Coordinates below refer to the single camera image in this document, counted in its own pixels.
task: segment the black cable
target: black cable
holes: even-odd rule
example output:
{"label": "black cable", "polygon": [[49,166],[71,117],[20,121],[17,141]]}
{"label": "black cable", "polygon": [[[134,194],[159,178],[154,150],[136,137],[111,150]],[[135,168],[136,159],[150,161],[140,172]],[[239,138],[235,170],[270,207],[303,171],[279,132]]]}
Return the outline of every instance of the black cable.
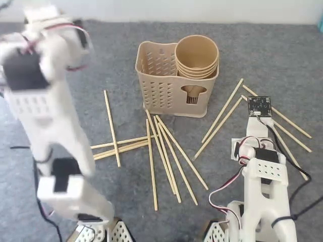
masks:
{"label": "black cable", "polygon": [[[29,146],[12,146],[12,147],[10,147],[10,149],[30,149],[30,147]],[[36,196],[37,206],[38,206],[40,215],[47,223],[51,224],[52,226],[54,226],[56,228],[57,235],[60,239],[60,242],[63,242],[63,238],[62,238],[59,226],[55,222],[53,222],[52,220],[47,218],[47,216],[42,208],[41,201],[37,198],[39,179],[38,179],[38,170],[37,170],[37,164],[36,164],[35,159],[33,159],[33,174],[34,174],[35,196]]]}
{"label": "black cable", "polygon": [[268,141],[268,142],[272,143],[272,144],[273,144],[273,146],[274,146],[274,149],[276,149],[276,145],[275,145],[275,144],[274,144],[274,142],[273,142],[273,141],[271,141],[270,139],[261,139],[261,140],[260,140],[260,142],[262,142],[262,141]]}
{"label": "black cable", "polygon": [[10,7],[11,3],[13,2],[14,0],[8,0],[6,1],[5,3],[1,4],[0,5],[0,11],[4,10],[4,9],[7,9],[8,7]]}
{"label": "black cable", "polygon": [[54,226],[56,228],[57,235],[59,236],[60,242],[63,242],[60,228],[58,227],[58,225],[55,222],[53,222],[52,220],[50,220],[50,219],[47,218],[47,216],[45,215],[45,213],[43,211],[41,202],[37,198],[37,189],[38,189],[38,182],[39,182],[39,180],[38,180],[38,170],[37,170],[37,165],[36,165],[36,161],[35,160],[33,160],[33,173],[34,173],[34,183],[35,183],[35,195],[36,195],[36,201],[37,201],[38,209],[40,211],[40,215],[42,216],[42,218],[47,223],[51,224],[52,226]]}
{"label": "black cable", "polygon": [[11,146],[10,149],[12,149],[12,150],[14,150],[14,149],[30,149],[30,147],[17,145],[17,146]]}
{"label": "black cable", "polygon": [[278,137],[275,133],[275,131],[268,125],[266,125],[267,128],[269,129],[269,131],[273,134],[274,139],[275,139],[275,143],[279,149],[279,151],[286,157],[286,160],[288,161],[288,163],[290,163],[293,167],[295,167],[297,170],[299,170],[301,173],[303,173],[304,175],[306,175],[308,177],[308,180],[305,181],[303,184],[301,184],[291,195],[290,199],[289,199],[289,206],[292,206],[292,203],[296,197],[296,195],[299,193],[299,191],[306,186],[307,184],[309,184],[312,181],[312,177],[310,174],[308,174],[305,170],[303,170],[302,168],[300,168],[299,166],[295,165],[294,162],[292,162],[292,160],[290,159],[290,157],[284,152],[284,150],[282,149]]}
{"label": "black cable", "polygon": [[[286,157],[286,160],[293,166],[295,167],[297,170],[299,170],[301,173],[305,174],[307,177],[308,177],[308,180],[305,181],[303,184],[301,184],[294,192],[293,194],[291,195],[290,199],[289,199],[289,206],[290,206],[290,209],[291,209],[291,206],[292,206],[292,203],[293,203],[293,200],[295,199],[296,195],[299,193],[299,191],[305,187],[307,184],[309,184],[311,181],[312,181],[312,177],[309,173],[307,173],[305,170],[303,170],[302,168],[298,167],[297,165],[295,165],[289,156],[286,155],[286,153],[284,152],[284,150],[282,149],[282,147],[280,146],[280,143],[279,143],[279,140],[278,140],[278,137],[275,133],[275,131],[269,126],[269,125],[266,125],[266,127],[269,129],[269,131],[272,133],[272,135],[274,136],[274,139],[275,139],[275,143],[278,147],[278,149],[280,150],[280,152],[285,155]],[[282,221],[282,220],[286,220],[286,219],[292,219],[294,221],[296,221],[298,219],[299,216],[303,215],[304,213],[308,212],[310,209],[314,208],[317,204],[319,204],[320,202],[323,201],[323,196],[319,197],[317,200],[315,200],[313,203],[311,203],[310,205],[308,205],[307,207],[305,207],[303,210],[301,210],[300,212],[296,213],[296,214],[292,214],[291,216],[284,216],[284,217],[279,217],[277,219],[275,219],[273,222],[272,222],[272,227],[274,227],[276,225],[276,223],[278,223],[279,221]]]}

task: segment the circuit board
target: circuit board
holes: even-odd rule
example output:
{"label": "circuit board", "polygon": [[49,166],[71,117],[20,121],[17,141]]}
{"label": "circuit board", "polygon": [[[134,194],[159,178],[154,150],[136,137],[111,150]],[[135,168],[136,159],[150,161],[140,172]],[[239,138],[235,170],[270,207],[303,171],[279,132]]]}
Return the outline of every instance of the circuit board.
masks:
{"label": "circuit board", "polygon": [[272,105],[270,97],[248,97],[250,117],[271,117]]}

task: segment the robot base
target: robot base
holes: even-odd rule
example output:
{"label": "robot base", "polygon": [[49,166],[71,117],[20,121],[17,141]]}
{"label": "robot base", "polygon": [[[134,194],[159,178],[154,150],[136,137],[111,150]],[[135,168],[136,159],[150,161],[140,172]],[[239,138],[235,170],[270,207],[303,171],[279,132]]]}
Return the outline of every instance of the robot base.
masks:
{"label": "robot base", "polygon": [[115,218],[108,228],[79,224],[67,242],[135,242],[125,223]]}

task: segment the cup rim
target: cup rim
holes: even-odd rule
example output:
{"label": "cup rim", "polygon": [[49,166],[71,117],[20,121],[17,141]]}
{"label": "cup rim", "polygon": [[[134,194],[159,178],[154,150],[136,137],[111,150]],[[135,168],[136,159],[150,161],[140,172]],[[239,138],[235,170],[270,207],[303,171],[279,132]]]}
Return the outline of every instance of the cup rim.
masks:
{"label": "cup rim", "polygon": [[181,62],[179,61],[178,57],[177,57],[177,47],[179,46],[179,44],[180,44],[181,42],[183,42],[184,40],[186,40],[187,38],[192,38],[192,37],[202,37],[202,38],[205,38],[205,39],[209,40],[209,41],[210,41],[210,42],[215,46],[215,48],[216,48],[216,50],[217,50],[217,53],[218,53],[218,54],[217,54],[217,56],[216,56],[215,60],[214,60],[210,65],[208,65],[207,67],[199,68],[199,71],[205,71],[205,70],[207,70],[207,69],[211,68],[211,67],[216,63],[216,61],[219,59],[219,55],[220,55],[217,44],[216,44],[212,39],[210,39],[210,38],[209,38],[209,37],[207,37],[207,36],[199,35],[199,34],[188,35],[188,36],[186,36],[186,37],[182,38],[180,41],[178,41],[178,43],[177,43],[177,44],[176,44],[176,46],[175,46],[175,51],[174,51],[174,54],[175,54],[175,61],[176,61],[176,62],[178,62],[178,63],[180,63],[182,66],[185,66],[185,68],[186,68],[186,69],[188,69],[188,70],[190,70],[190,71],[196,71],[196,69],[195,69],[195,68],[187,67],[186,65],[184,65],[183,63],[181,63]]}

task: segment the basket hole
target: basket hole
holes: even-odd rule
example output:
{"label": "basket hole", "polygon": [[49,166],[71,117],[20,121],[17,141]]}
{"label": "basket hole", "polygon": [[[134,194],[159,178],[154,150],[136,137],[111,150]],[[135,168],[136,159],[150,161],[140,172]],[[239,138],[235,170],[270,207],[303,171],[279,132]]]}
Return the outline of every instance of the basket hole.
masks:
{"label": "basket hole", "polygon": [[186,85],[182,86],[181,89],[187,93],[186,103],[188,104],[197,104],[200,93],[206,92],[205,87],[197,85]]}

